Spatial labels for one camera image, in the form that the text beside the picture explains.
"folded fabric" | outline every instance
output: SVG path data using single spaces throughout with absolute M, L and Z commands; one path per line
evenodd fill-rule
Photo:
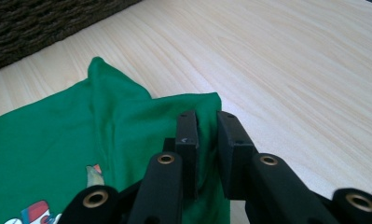
M 99 164 L 104 184 L 122 191 L 142 179 L 176 118 L 199 119 L 199 199 L 185 201 L 183 223 L 228 223 L 216 165 L 216 93 L 152 99 L 146 89 L 101 58 L 87 79 L 0 117 L 0 223 L 58 221 Z

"dark brown woven basket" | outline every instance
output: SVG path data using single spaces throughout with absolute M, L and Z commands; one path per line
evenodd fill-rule
M 0 0 L 0 68 L 141 0 Z

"green cloth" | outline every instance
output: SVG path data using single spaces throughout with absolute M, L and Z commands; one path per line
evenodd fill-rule
M 152 99 L 146 89 L 101 58 L 87 79 L 66 91 L 0 117 L 0 223 L 44 200 L 60 214 L 87 185 L 86 166 L 98 163 L 105 185 L 122 191 L 143 178 L 176 118 L 195 109 L 199 119 L 197 201 L 184 202 L 183 223 L 228 223 L 216 164 L 216 93 Z

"table top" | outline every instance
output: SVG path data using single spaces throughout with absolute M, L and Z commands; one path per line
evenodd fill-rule
M 372 3 L 144 0 L 1 69 L 0 115 L 83 80 L 94 56 L 153 97 L 217 91 L 260 152 L 327 198 L 372 194 Z

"cartoon graphic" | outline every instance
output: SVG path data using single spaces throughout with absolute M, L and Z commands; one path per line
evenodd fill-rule
M 102 170 L 99 164 L 88 165 L 87 188 L 94 185 L 104 185 Z M 49 212 L 48 203 L 40 201 L 21 211 L 21 219 L 12 218 L 5 224 L 57 224 L 62 214 L 54 216 Z
M 21 212 L 21 219 L 13 218 L 5 224 L 57 224 L 61 214 L 56 217 L 49 212 L 48 203 L 40 201 Z

